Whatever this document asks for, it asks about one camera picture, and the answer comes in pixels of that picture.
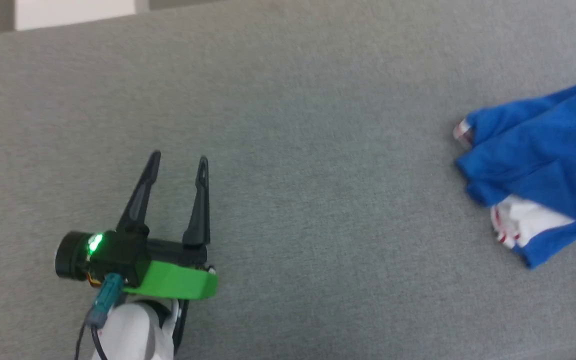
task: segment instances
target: green led light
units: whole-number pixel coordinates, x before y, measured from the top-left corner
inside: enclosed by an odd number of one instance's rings
[[[101,240],[104,239],[104,235],[103,234],[97,234],[94,236],[94,239],[92,239],[92,242],[89,244],[88,246],[88,253],[92,254],[95,252],[95,250],[97,250],[99,243],[101,243]]]

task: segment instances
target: blue cloth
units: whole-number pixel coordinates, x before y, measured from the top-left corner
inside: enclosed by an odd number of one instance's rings
[[[456,164],[475,201],[491,207],[515,194],[575,219],[514,247],[537,267],[576,240],[576,85],[480,109],[466,121],[473,149]]]

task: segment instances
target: green plastic bracket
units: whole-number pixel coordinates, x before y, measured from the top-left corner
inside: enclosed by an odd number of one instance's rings
[[[201,300],[217,293],[217,275],[170,262],[152,261],[140,287],[123,291],[167,299]]]

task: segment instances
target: teal connector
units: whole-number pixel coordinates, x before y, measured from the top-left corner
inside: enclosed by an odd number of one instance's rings
[[[86,317],[86,325],[90,328],[103,328],[110,309],[121,296],[123,289],[124,278],[121,275],[118,273],[107,274]]]

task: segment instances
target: white fabric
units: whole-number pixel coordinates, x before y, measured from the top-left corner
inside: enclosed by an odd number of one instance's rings
[[[454,137],[456,141],[458,141],[464,148],[468,150],[473,147],[473,144],[471,144],[471,139],[466,136],[466,133],[468,133],[470,130],[471,125],[468,123],[468,121],[466,121],[466,119],[463,119],[459,125],[455,126],[455,128],[452,130],[452,137]]]
[[[497,239],[508,248],[515,245],[523,248],[537,234],[574,222],[564,214],[514,194],[494,205],[490,216]]]

